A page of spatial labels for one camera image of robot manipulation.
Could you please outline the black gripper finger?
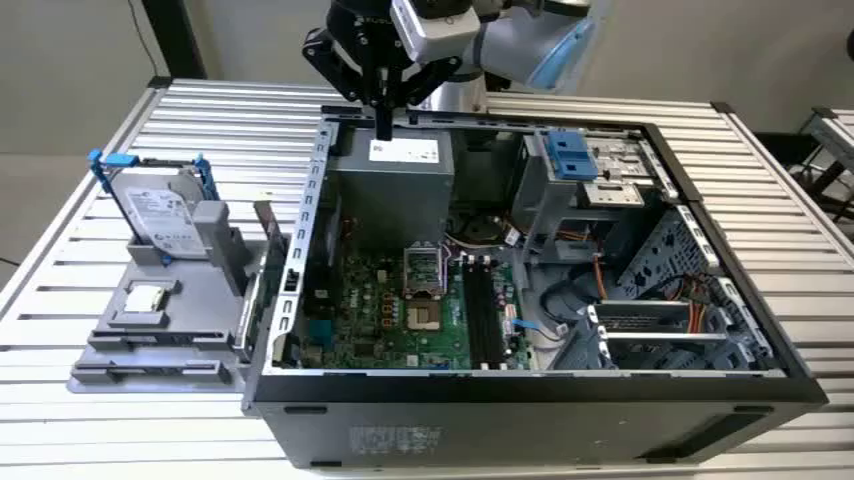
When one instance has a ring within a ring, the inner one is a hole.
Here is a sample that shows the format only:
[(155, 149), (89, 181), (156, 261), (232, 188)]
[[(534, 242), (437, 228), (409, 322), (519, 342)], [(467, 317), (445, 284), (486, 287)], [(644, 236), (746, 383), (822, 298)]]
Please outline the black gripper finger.
[(395, 65), (388, 69), (384, 91), (384, 139), (392, 139), (393, 111), (405, 105), (417, 105), (448, 80), (461, 66), (457, 56), (428, 62), (423, 68), (403, 79), (403, 69)]
[(335, 38), (327, 29), (312, 29), (303, 43), (303, 56), (323, 78), (348, 101), (373, 109), (375, 138), (384, 140), (384, 96), (372, 43), (363, 29), (355, 30), (356, 71), (335, 51)]

